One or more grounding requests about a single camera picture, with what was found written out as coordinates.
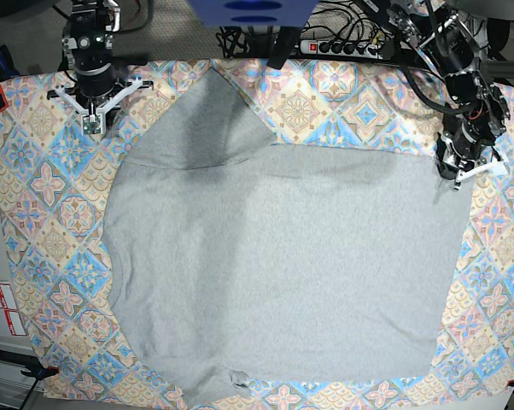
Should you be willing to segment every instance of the gray sweatshirt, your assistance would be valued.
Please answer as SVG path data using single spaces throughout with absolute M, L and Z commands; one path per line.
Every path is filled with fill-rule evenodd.
M 190 406 L 248 396 L 250 378 L 429 371 L 471 188 L 439 184 L 429 157 L 275 140 L 210 70 L 109 194 L 108 301 Z

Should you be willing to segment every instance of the power strip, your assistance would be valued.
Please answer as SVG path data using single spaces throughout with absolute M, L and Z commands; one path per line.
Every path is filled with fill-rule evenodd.
M 356 47 L 351 53 L 347 50 L 350 43 L 345 44 L 341 50 L 336 50 L 335 45 L 339 47 L 342 43 L 340 41 L 331 44 L 330 41 L 326 40 L 301 40 L 299 42 L 299 51 L 302 54 L 308 54 L 310 56 L 349 56 L 371 58 L 373 60 L 383 59 L 380 51 L 374 44 L 369 44 L 365 47 Z

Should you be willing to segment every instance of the gray fabric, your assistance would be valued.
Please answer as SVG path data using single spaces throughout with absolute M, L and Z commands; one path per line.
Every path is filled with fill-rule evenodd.
M 470 186 L 438 189 L 429 157 L 273 139 L 209 72 L 126 157 L 103 241 L 136 356 L 189 405 L 247 377 L 427 374 Z

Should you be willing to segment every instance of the patterned tablecloth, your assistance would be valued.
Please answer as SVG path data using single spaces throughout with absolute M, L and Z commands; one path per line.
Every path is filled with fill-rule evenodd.
M 211 67 L 279 143 L 433 155 L 441 116 L 423 106 L 398 71 L 377 65 L 289 61 L 274 71 L 256 60 L 150 63 L 138 71 L 155 88 L 124 101 L 103 140 L 81 135 L 74 112 L 46 99 L 50 87 L 67 82 L 63 73 L 3 83 L 10 106 L 0 114 L 0 214 L 27 334 L 43 364 L 60 368 L 46 380 L 47 397 L 186 408 L 179 388 L 138 361 L 111 314 L 111 261 L 100 237 L 126 152 Z M 441 93 L 427 81 L 430 94 L 434 87 Z M 514 89 L 503 92 L 511 121 L 498 146 L 509 174 L 476 181 L 458 262 L 445 272 L 453 284 L 429 374 L 334 384 L 254 381 L 253 398 L 207 407 L 382 409 L 505 391 L 514 379 Z M 331 245 L 333 255 L 339 252 Z M 354 318 L 351 331 L 356 324 Z

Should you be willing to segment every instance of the table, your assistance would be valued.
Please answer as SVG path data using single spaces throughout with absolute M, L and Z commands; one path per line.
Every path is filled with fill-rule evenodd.
M 3 83 L 9 108 L 0 114 L 0 215 L 27 334 L 42 363 L 60 368 L 46 379 L 47 397 L 186 408 L 179 388 L 138 361 L 110 312 L 111 261 L 100 237 L 126 153 L 208 69 L 239 91 L 279 144 L 434 154 L 441 115 L 415 97 L 399 71 L 378 65 L 288 61 L 274 71 L 261 60 L 151 62 L 135 71 L 155 88 L 127 98 L 101 140 L 81 135 L 73 110 L 46 99 L 51 87 L 70 82 L 64 73 Z M 433 79 L 418 77 L 434 98 L 445 95 Z M 205 408 L 384 409 L 506 390 L 514 379 L 514 88 L 502 91 L 511 120 L 498 147 L 509 173 L 476 180 L 458 262 L 445 272 L 453 283 L 429 374 L 333 384 L 253 381 L 251 399 Z

